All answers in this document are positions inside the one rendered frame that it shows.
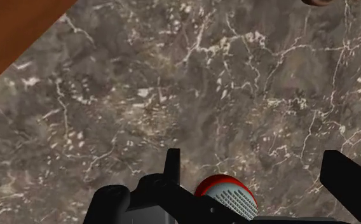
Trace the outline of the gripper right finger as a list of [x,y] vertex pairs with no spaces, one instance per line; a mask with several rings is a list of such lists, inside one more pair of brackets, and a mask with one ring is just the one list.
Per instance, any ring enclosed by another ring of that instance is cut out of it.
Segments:
[[361,222],[361,166],[337,150],[324,151],[321,184]]

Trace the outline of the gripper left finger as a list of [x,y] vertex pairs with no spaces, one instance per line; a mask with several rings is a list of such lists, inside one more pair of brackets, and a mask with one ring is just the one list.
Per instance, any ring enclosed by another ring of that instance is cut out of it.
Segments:
[[169,149],[164,171],[140,178],[134,191],[123,185],[99,188],[83,224],[251,224],[241,206],[226,205],[230,196],[247,193],[246,186],[214,174],[191,193],[179,184],[180,155],[179,149]]

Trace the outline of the red round grey-grilled device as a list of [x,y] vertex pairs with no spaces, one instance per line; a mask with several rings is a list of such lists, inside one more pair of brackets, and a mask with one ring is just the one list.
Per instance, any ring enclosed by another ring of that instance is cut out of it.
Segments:
[[194,195],[209,196],[248,220],[253,220],[259,213],[252,192],[241,181],[226,174],[205,178],[196,187]]

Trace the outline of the brown round object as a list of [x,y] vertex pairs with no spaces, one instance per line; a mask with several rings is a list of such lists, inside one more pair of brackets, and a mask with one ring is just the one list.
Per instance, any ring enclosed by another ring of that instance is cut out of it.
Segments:
[[304,4],[307,4],[307,5],[310,5],[310,6],[322,7],[322,6],[327,6],[331,2],[336,1],[336,0],[301,0],[301,1]]

